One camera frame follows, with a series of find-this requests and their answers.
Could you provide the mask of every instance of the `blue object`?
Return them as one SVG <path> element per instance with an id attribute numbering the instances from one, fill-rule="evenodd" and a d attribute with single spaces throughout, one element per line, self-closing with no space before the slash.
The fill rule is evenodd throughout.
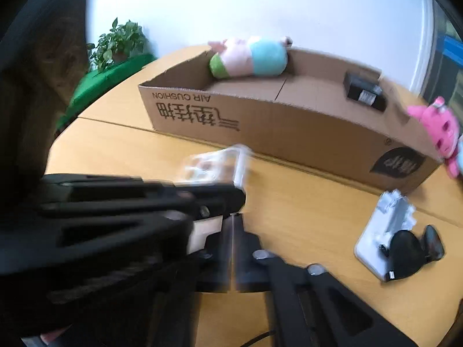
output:
<path id="1" fill-rule="evenodd" d="M 463 68 L 462 43 L 451 38 L 450 36 L 444 36 L 444 50 L 442 51 L 442 54 L 456 62 L 460 68 Z"/>
<path id="2" fill-rule="evenodd" d="M 457 164 L 460 174 L 463 175 L 463 135 L 458 140 L 458 155 L 457 155 Z"/>
<path id="3" fill-rule="evenodd" d="M 288 63 L 288 54 L 281 43 L 261 39 L 252 43 L 249 48 L 251 49 L 256 76 L 270 77 L 283 73 Z"/>

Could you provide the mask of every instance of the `green plush leg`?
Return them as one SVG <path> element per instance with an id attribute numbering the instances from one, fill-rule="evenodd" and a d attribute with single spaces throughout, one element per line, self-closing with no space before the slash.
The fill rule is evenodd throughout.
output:
<path id="1" fill-rule="evenodd" d="M 209 61 L 209 68 L 211 69 L 211 73 L 216 78 L 229 78 L 227 70 L 222 64 L 221 57 L 216 53 L 211 61 Z"/>

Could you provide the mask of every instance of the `plush toy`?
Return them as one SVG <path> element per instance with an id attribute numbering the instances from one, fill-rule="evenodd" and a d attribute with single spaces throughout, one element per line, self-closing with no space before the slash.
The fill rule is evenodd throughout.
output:
<path id="1" fill-rule="evenodd" d="M 248 40 L 231 38 L 224 41 L 210 41 L 208 44 L 216 54 L 209 62 L 212 75 L 216 78 L 256 76 L 278 76 L 286 68 L 292 40 L 281 41 L 253 36 Z"/>
<path id="2" fill-rule="evenodd" d="M 456 178 L 460 173 L 457 165 L 458 136 L 460 125 L 443 97 L 437 97 L 430 106 L 410 106 L 407 113 L 416 118 L 426 129 L 436 150 L 444 158 L 447 173 Z"/>

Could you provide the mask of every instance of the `potted plant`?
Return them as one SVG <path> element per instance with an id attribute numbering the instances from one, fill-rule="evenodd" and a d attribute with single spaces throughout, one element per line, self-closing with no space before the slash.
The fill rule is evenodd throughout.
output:
<path id="1" fill-rule="evenodd" d="M 117 25 L 116 18 L 109 33 L 100 35 L 97 45 L 87 44 L 91 52 L 89 59 L 101 73 L 109 65 L 127 60 L 131 51 L 143 52 L 145 41 L 146 37 L 138 23 L 129 20 L 124 25 Z"/>

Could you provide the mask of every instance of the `white plastic holder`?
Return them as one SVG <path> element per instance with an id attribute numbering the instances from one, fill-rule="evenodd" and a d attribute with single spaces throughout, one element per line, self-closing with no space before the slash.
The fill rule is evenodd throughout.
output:
<path id="1" fill-rule="evenodd" d="M 382 281 L 387 272 L 387 258 L 381 253 L 379 246 L 383 244 L 389 248 L 392 236 L 397 231 L 410 231 L 416 224 L 413 218 L 415 210 L 398 190 L 384 192 L 355 245 L 355 256 Z"/>
<path id="2" fill-rule="evenodd" d="M 193 155 L 182 167 L 178 182 L 182 184 L 232 182 L 237 188 L 243 189 L 251 155 L 252 150 L 240 144 L 223 150 Z M 221 215 L 195 221 L 193 232 L 188 241 L 188 254 L 203 249 L 207 236 L 219 232 L 221 228 Z"/>

